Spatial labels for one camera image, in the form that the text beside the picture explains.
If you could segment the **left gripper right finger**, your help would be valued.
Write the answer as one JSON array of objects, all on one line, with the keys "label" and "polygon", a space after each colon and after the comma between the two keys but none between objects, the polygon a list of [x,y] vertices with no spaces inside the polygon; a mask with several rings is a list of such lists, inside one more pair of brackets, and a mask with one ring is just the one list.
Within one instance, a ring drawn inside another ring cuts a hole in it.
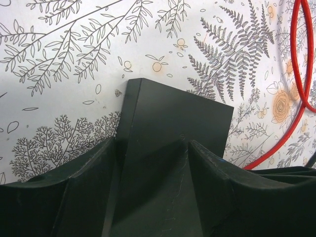
[{"label": "left gripper right finger", "polygon": [[190,171],[205,237],[313,237],[316,180],[282,183],[188,144]]}]

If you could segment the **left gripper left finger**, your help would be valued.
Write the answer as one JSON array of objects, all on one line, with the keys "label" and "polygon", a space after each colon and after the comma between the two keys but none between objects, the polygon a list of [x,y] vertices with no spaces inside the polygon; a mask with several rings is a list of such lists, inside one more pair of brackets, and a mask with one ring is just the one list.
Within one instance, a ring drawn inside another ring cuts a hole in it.
[{"label": "left gripper left finger", "polygon": [[115,160],[109,138],[26,182],[1,185],[1,236],[101,236]]}]

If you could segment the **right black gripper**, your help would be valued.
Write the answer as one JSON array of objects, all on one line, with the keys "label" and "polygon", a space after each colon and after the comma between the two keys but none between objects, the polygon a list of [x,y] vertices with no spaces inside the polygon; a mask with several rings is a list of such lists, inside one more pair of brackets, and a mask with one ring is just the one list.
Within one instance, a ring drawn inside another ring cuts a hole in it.
[{"label": "right black gripper", "polygon": [[298,184],[316,179],[316,170],[303,166],[250,170],[250,172],[270,180],[288,184]]}]

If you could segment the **black network switch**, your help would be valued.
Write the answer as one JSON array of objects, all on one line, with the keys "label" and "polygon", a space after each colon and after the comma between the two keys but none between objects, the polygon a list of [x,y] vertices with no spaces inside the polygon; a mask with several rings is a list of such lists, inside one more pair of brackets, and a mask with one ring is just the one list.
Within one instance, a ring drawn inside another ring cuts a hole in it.
[{"label": "black network switch", "polygon": [[127,82],[112,237],[200,237],[188,142],[224,154],[233,107],[149,79]]}]

